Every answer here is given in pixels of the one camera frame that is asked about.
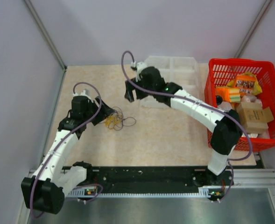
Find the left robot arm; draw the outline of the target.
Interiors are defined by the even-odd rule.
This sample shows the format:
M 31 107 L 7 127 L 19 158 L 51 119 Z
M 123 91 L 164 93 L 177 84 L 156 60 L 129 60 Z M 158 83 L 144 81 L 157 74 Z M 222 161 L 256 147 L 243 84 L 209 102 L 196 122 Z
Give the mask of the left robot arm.
M 79 142 L 87 124 L 94 126 L 114 113 L 100 97 L 74 96 L 71 109 L 57 128 L 55 139 L 39 168 L 32 177 L 25 177 L 21 189 L 25 205 L 31 211 L 57 214 L 68 194 L 78 184 L 89 185 L 94 179 L 91 165 L 76 162 L 66 174 L 61 170 L 73 147 Z

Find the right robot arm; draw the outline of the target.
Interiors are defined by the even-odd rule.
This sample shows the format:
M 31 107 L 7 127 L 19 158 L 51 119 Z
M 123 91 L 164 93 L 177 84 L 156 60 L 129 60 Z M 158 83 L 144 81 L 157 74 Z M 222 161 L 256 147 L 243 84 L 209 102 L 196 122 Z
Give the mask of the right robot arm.
M 145 63 L 132 63 L 130 68 L 136 76 L 125 81 L 125 98 L 129 102 L 153 97 L 157 102 L 186 113 L 203 124 L 211 133 L 213 149 L 207 166 L 206 180 L 212 185 L 223 179 L 227 159 L 242 136 L 238 113 L 228 112 L 194 97 L 174 82 L 165 82 L 159 70 Z

